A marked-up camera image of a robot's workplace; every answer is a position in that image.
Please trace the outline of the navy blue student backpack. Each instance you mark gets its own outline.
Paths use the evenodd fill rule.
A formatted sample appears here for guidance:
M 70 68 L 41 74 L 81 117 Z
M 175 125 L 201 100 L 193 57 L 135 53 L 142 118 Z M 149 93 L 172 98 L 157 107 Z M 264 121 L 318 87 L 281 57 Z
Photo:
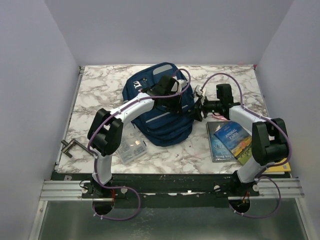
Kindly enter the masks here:
M 162 62 L 132 75 L 125 83 L 122 97 L 125 102 L 135 98 L 143 88 L 153 87 L 164 75 L 173 76 L 179 80 L 186 77 L 173 63 Z M 194 120 L 188 116 L 189 110 L 194 107 L 193 89 L 190 86 L 183 94 L 181 108 L 183 115 L 171 113 L 163 106 L 148 111 L 132 123 L 151 141 L 160 147 L 168 147 L 183 142 L 193 130 Z

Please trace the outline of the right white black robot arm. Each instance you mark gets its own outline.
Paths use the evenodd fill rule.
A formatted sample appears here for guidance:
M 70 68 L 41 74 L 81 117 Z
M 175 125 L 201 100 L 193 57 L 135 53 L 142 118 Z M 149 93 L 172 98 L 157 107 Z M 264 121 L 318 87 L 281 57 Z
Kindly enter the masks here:
M 212 112 L 228 120 L 214 135 L 242 164 L 230 183 L 230 191 L 241 196 L 267 168 L 288 160 L 291 145 L 283 119 L 259 115 L 235 102 L 230 84 L 218 84 L 216 94 L 217 100 L 208 100 L 204 86 L 197 85 L 191 116 L 201 121 Z

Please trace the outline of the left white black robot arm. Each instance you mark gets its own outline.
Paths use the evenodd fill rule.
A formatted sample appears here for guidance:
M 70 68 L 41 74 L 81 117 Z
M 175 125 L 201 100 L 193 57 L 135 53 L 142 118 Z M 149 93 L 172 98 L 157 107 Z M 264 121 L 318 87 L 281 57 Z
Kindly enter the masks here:
M 111 191 L 111 164 L 113 153 L 119 148 L 123 128 L 140 115 L 156 107 L 167 112 L 182 114 L 182 96 L 190 87 L 191 80 L 175 79 L 164 75 L 152 87 L 142 89 L 133 99 L 111 111 L 100 109 L 88 131 L 87 149 L 94 155 L 92 178 L 96 182 L 93 191 L 101 198 Z

